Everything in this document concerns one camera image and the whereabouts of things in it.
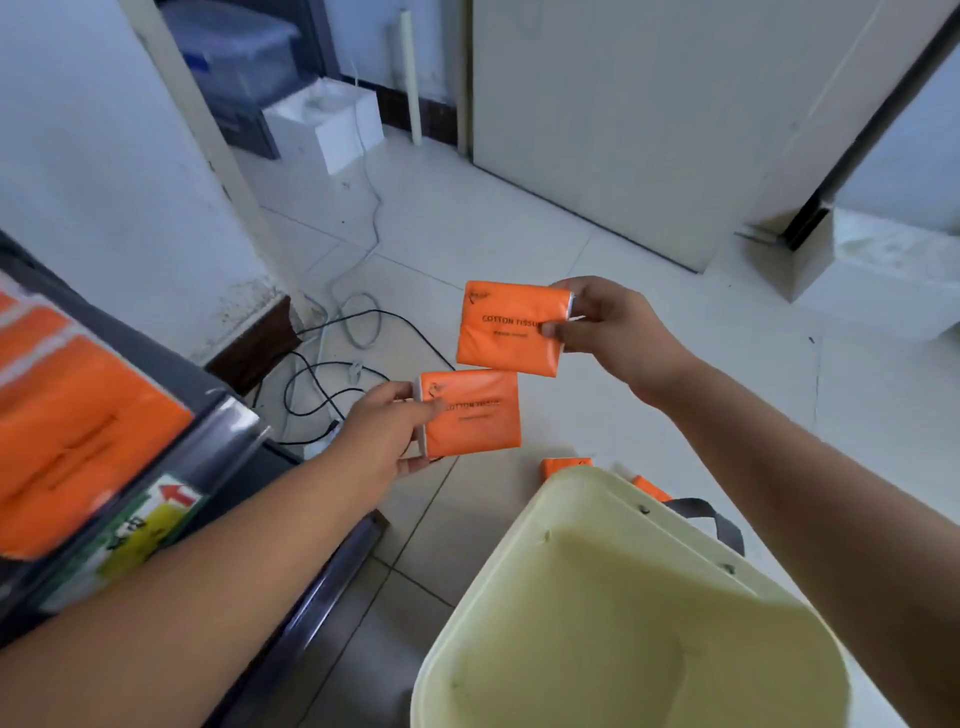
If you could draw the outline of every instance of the white pipe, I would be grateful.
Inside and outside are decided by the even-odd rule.
[[[417,90],[417,62],[414,60],[414,19],[410,11],[400,11],[400,45],[403,48],[403,78],[407,87],[407,105],[410,107],[410,134],[420,146],[420,94]]]

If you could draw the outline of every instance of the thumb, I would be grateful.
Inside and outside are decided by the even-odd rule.
[[[540,333],[562,341],[568,352],[592,352],[595,326],[591,321],[554,321],[543,324]]]
[[[406,401],[401,405],[410,426],[426,425],[446,409],[443,400]]]

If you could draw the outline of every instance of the white door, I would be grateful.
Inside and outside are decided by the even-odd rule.
[[[702,271],[882,5],[475,2],[474,162]]]

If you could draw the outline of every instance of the white box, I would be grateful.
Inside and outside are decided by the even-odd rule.
[[[263,115],[281,159],[313,160],[330,175],[363,154],[360,139],[368,152],[383,141],[376,94],[333,79],[319,79]]]
[[[794,256],[793,301],[928,341],[960,322],[960,238],[835,207]]]

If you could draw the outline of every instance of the yellow label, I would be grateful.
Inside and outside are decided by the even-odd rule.
[[[140,566],[186,514],[187,510],[179,505],[160,503],[147,515],[143,524],[113,550],[97,568],[97,573],[107,581],[113,581]]]

